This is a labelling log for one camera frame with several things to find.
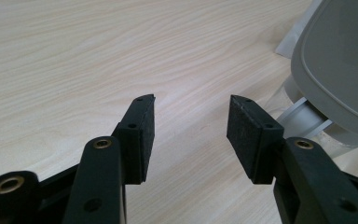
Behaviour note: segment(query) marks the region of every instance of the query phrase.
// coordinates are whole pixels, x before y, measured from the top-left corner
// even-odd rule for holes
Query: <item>table surface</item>
[[[147,181],[129,223],[281,223],[226,139],[230,94],[264,106],[290,74],[273,51],[310,0],[0,1],[0,175],[79,162],[131,100],[156,96]],[[358,149],[335,159],[358,175]]]

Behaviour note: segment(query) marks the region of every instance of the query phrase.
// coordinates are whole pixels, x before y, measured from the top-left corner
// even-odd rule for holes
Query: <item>gray plastic casing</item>
[[[325,0],[299,38],[292,76],[340,127],[358,133],[358,0]]]

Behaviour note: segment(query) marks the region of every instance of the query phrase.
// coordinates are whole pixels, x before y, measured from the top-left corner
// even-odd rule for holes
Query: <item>gray plastic device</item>
[[[358,0],[322,1],[297,41],[285,89],[295,102],[278,118],[285,137],[324,130],[358,147]]]

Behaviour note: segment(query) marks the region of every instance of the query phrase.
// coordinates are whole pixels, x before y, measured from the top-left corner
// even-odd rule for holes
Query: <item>wooden table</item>
[[[280,223],[226,139],[230,94],[264,105],[290,74],[273,52],[310,0],[0,1],[0,175],[79,162],[154,93],[147,181],[129,223]],[[358,175],[358,150],[336,159]]]

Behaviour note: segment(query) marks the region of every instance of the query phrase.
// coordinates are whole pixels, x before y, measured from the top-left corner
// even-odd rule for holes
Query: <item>screw hole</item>
[[[313,144],[304,140],[296,140],[295,144],[297,147],[301,147],[304,149],[313,149]]]
[[[21,187],[23,183],[24,177],[19,175],[4,179],[0,182],[0,194],[10,193]]]
[[[93,146],[95,148],[106,148],[106,147],[109,147],[110,145],[112,145],[112,141],[110,141],[108,139],[101,139],[101,140],[94,142]]]
[[[86,212],[92,213],[97,211],[98,209],[100,209],[100,207],[103,205],[103,201],[99,198],[94,198],[94,199],[90,199],[88,201],[86,201],[84,203],[84,210]]]
[[[346,198],[340,198],[338,205],[344,210],[347,210],[348,212],[354,213],[357,211],[356,205],[354,205],[351,201],[347,200]]]

